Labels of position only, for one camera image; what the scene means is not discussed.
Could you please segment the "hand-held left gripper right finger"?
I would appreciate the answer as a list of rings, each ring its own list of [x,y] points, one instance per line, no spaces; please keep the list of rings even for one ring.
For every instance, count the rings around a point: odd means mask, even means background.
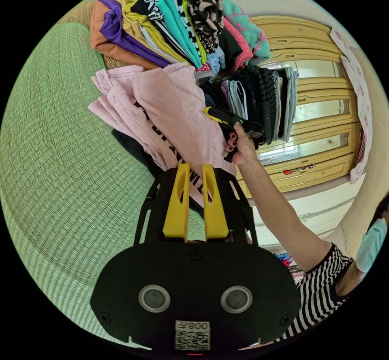
[[[226,239],[229,235],[229,228],[224,214],[215,170],[211,164],[202,165],[202,179],[206,241],[213,242]]]

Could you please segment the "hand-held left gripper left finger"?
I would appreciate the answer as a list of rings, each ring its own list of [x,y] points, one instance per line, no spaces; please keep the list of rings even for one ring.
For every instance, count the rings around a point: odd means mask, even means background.
[[[169,205],[163,226],[163,235],[181,242],[188,241],[188,218],[190,198],[190,166],[179,164],[171,191]]]

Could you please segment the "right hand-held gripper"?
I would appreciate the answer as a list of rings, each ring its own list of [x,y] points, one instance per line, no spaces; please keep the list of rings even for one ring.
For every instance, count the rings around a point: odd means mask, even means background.
[[[234,131],[236,124],[242,126],[245,134],[252,139],[254,144],[259,144],[263,138],[262,125],[244,119],[237,114],[215,107],[206,107],[203,109],[203,113],[219,124],[226,142],[230,139],[230,134]]]

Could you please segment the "person's right hand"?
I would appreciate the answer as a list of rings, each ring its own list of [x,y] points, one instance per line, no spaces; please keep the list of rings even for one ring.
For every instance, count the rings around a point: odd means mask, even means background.
[[[225,149],[227,152],[234,152],[232,162],[239,169],[243,169],[245,166],[253,166],[259,162],[254,143],[240,123],[234,125],[233,132],[229,135]]]

